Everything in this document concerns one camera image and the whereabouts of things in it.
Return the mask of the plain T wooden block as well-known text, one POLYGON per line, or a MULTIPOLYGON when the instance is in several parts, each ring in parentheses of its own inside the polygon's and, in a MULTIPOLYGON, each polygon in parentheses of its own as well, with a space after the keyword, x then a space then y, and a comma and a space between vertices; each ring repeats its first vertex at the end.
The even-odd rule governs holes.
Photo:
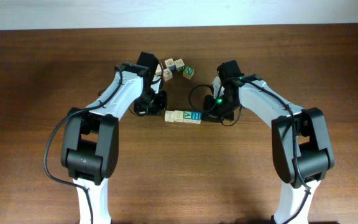
POLYGON ((174 120, 175 120, 175 112, 170 111, 170 110, 166 110, 164 120, 165 120, 165 122, 172 122, 173 123, 174 120))

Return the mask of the blue H wooden block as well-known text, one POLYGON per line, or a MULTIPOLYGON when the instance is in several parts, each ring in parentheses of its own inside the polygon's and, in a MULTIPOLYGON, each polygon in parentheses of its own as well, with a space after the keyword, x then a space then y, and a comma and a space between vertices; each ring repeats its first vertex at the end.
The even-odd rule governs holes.
POLYGON ((191 114, 191 122, 195 124, 200 124, 202 118, 202 112, 193 111, 191 114))

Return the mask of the red E wooden block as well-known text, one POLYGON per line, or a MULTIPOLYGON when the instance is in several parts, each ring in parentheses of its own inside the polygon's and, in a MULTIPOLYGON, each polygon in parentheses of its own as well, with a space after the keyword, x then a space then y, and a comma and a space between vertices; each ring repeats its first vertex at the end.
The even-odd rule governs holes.
POLYGON ((183 115, 184 115, 184 111, 175 110, 174 111, 174 122, 182 123, 183 115))

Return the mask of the green V wooden block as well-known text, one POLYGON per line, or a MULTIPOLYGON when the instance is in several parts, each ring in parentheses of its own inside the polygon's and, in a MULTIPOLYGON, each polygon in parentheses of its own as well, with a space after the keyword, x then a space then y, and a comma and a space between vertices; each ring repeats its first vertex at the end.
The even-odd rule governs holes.
POLYGON ((191 111, 183 112, 183 122, 184 123, 192 123, 192 112, 191 111))

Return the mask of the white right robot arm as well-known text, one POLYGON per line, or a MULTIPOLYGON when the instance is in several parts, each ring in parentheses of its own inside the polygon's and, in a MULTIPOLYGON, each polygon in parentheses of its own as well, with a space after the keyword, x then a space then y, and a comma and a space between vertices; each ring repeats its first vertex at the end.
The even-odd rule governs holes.
POLYGON ((313 195, 334 167, 334 153, 323 112, 304 109, 275 93, 258 75, 245 75, 237 62, 220 64, 205 96, 203 120, 236 122, 234 110, 248 109, 272 132, 272 160, 282 181, 272 223, 307 223, 313 195))

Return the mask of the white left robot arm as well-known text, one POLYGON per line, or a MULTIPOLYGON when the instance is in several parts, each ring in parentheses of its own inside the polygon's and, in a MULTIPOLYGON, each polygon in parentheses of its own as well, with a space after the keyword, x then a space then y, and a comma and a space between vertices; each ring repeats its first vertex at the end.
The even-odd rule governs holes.
POLYGON ((167 106, 157 57, 141 52, 136 63, 115 69, 112 83, 84 109, 72 108, 65 126, 61 164, 78 192, 81 223, 111 223, 108 180, 119 157, 119 121, 132 106, 138 116, 160 115, 167 106))

